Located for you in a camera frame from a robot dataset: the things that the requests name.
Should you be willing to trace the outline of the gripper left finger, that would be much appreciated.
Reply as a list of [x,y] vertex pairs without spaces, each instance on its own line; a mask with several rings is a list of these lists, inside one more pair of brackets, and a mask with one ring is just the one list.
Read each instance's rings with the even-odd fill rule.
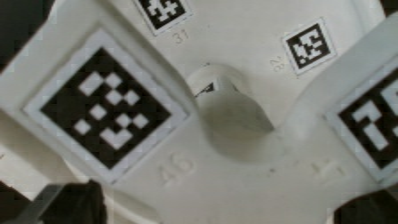
[[99,183],[48,185],[10,224],[106,224]]

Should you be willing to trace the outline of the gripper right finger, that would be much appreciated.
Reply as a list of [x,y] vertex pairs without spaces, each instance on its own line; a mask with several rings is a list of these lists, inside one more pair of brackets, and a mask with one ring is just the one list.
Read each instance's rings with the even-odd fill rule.
[[332,224],[398,224],[398,197],[380,190],[353,198],[334,211]]

